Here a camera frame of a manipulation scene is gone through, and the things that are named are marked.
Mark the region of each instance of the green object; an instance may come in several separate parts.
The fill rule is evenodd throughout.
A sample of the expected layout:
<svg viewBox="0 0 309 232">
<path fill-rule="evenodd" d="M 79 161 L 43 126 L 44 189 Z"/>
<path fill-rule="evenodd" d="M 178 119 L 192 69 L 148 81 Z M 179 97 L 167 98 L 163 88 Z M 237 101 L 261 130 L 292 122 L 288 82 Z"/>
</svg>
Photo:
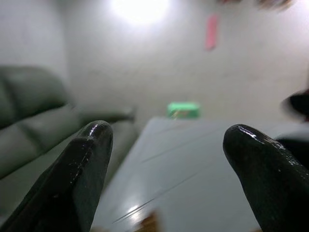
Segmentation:
<svg viewBox="0 0 309 232">
<path fill-rule="evenodd" d="M 194 102 L 172 102 L 168 105 L 170 118 L 199 118 L 199 104 Z"/>
</svg>

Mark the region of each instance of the green sofa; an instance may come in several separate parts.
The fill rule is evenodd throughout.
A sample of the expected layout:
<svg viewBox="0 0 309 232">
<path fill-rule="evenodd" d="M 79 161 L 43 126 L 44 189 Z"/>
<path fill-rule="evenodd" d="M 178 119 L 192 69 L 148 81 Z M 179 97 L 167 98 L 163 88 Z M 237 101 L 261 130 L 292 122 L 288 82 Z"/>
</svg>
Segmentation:
<svg viewBox="0 0 309 232">
<path fill-rule="evenodd" d="M 0 67 L 0 109 L 0 225 L 89 122 L 113 129 L 105 185 L 138 137 L 132 107 L 73 105 L 60 79 L 42 68 Z"/>
</svg>

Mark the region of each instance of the white table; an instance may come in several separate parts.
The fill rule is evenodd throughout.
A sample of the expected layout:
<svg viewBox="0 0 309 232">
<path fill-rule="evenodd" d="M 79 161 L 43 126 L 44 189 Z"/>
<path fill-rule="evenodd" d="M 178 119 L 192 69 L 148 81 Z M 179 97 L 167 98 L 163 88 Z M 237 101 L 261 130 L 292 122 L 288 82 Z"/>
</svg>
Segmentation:
<svg viewBox="0 0 309 232">
<path fill-rule="evenodd" d="M 129 232 L 156 210 L 163 232 L 250 232 L 258 228 L 222 150 L 233 124 L 152 119 L 104 191 L 94 226 Z M 241 122 L 271 137 L 298 123 Z"/>
</svg>

